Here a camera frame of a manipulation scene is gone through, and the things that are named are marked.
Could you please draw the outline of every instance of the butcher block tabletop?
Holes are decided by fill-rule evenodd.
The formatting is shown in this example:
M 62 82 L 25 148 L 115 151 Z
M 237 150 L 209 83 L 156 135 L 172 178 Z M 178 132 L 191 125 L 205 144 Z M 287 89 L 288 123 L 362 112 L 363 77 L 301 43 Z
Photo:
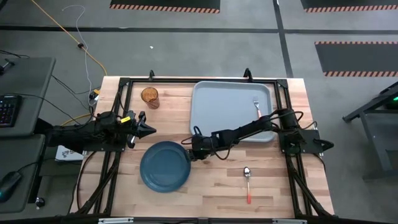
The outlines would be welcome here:
M 104 77 L 96 113 L 112 108 L 119 79 L 120 77 Z M 300 120 L 300 125 L 304 127 L 312 122 L 304 80 L 290 78 L 287 81 L 293 109 L 304 112 Z M 160 141 L 180 143 L 191 136 L 189 126 L 194 85 L 195 83 L 133 85 L 130 110 L 137 114 L 145 111 L 146 124 L 154 127 L 157 132 L 137 140 L 134 149 L 126 146 L 122 153 L 112 217 L 293 218 L 286 162 L 280 152 L 277 136 L 268 143 L 241 142 L 232 148 L 225 161 L 211 156 L 203 161 L 192 162 L 187 182 L 176 192 L 157 193 L 143 183 L 139 165 L 149 147 Z M 154 87 L 159 92 L 160 107 L 156 110 L 148 108 L 141 100 L 141 91 L 147 87 Z M 276 108 L 274 89 L 272 86 L 268 87 Z M 123 91 L 122 102 L 126 92 Z M 224 157 L 226 151 L 219 154 Z M 85 167 L 79 188 L 80 205 L 88 200 L 98 185 L 103 157 L 103 152 L 97 152 Z M 309 189 L 325 210 L 333 213 L 323 164 L 311 154 L 303 154 L 302 159 Z M 246 179 L 243 176 L 243 168 L 246 166 L 252 173 L 250 205 L 246 201 Z M 102 209 L 106 204 L 108 187 L 104 195 Z M 300 208 L 304 212 L 300 190 L 298 197 Z M 75 197 L 71 212 L 76 210 Z

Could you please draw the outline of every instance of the yellow cable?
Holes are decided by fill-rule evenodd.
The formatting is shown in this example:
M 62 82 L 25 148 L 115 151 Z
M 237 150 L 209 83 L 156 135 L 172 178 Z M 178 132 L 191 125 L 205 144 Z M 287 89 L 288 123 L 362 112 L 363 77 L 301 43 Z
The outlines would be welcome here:
M 65 28 L 63 28 L 61 26 L 61 24 L 59 24 L 54 18 L 52 18 L 42 7 L 39 6 L 39 4 L 37 4 L 34 0 L 31 0 L 44 14 L 46 14 L 54 23 L 56 23 L 56 25 L 58 25 L 63 31 L 65 31 L 77 44 L 80 44 L 80 42 L 78 40 L 76 40 L 76 38 L 74 36 L 72 36 Z M 82 47 L 82 49 L 87 53 L 88 56 L 90 56 L 91 59 L 93 59 L 98 65 L 101 66 L 101 68 L 104 70 L 105 76 L 108 76 L 108 73 L 104 67 L 104 65 L 102 65 L 99 61 L 97 61 L 97 59 L 95 59 L 93 56 L 91 56 L 90 53 L 88 53 L 88 51 L 86 50 L 85 47 Z
M 73 118 L 73 119 L 85 118 L 87 116 L 91 116 L 91 114 L 80 115 L 80 116 L 77 116 L 76 118 Z M 69 119 L 66 122 L 62 123 L 61 126 L 65 126 L 65 125 L 71 123 L 72 121 L 73 121 L 72 119 Z

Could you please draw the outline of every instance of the blue plate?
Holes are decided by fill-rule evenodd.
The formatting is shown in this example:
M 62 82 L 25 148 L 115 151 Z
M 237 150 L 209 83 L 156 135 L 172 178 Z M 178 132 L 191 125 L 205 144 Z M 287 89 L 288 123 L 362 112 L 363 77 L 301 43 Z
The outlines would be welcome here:
M 172 192 L 187 181 L 191 160 L 186 150 L 171 141 L 158 142 L 144 154 L 140 175 L 146 186 L 156 192 Z

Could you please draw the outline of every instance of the gray tray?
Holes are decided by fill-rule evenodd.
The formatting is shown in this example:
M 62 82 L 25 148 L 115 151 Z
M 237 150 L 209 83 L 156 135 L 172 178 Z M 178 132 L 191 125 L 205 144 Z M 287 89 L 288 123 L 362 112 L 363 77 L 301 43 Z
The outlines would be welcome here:
M 190 130 L 198 126 L 204 136 L 213 131 L 236 129 L 257 120 L 253 98 L 259 99 L 261 114 L 273 112 L 271 93 L 263 84 L 232 82 L 198 82 L 193 87 Z M 268 131 L 243 141 L 269 142 L 275 133 Z

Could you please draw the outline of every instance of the concrete floor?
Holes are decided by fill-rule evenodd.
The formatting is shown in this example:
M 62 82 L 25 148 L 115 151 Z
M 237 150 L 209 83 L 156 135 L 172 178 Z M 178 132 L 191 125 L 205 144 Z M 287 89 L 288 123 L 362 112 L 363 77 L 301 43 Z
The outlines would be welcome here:
M 110 10 L 110 0 L 37 2 L 65 26 L 75 25 L 80 9 L 61 10 L 82 4 L 86 14 L 80 25 L 85 27 L 277 29 L 272 0 L 221 0 L 221 13 L 215 15 Z M 398 30 L 398 11 L 308 14 L 299 0 L 279 0 L 279 4 L 285 29 Z M 53 24 L 30 1 L 13 0 L 0 12 L 0 25 Z M 278 33 L 84 32 L 83 37 L 110 75 L 147 75 L 152 69 L 157 75 L 240 77 L 249 67 L 255 77 L 287 77 Z M 286 35 L 293 75 L 305 79 L 322 138 L 335 143 L 324 159 L 335 213 L 341 217 L 398 222 L 398 181 L 362 180 L 364 174 L 379 168 L 375 152 L 359 121 L 346 124 L 341 119 L 398 79 L 324 77 L 313 43 L 397 39 L 396 35 Z M 88 89 L 84 55 L 63 32 L 0 30 L 0 49 L 31 57 L 55 57 L 53 75 L 75 91 Z M 93 85 L 100 85 L 101 69 L 89 61 L 89 70 Z M 86 100 L 85 95 L 79 98 Z M 86 113 L 54 80 L 46 99 L 72 116 Z M 46 103 L 40 117 L 52 124 L 68 119 Z M 36 210 L 28 205 L 21 214 L 0 215 L 0 219 L 66 214 L 75 181 L 76 175 L 46 177 L 40 193 L 47 206 Z

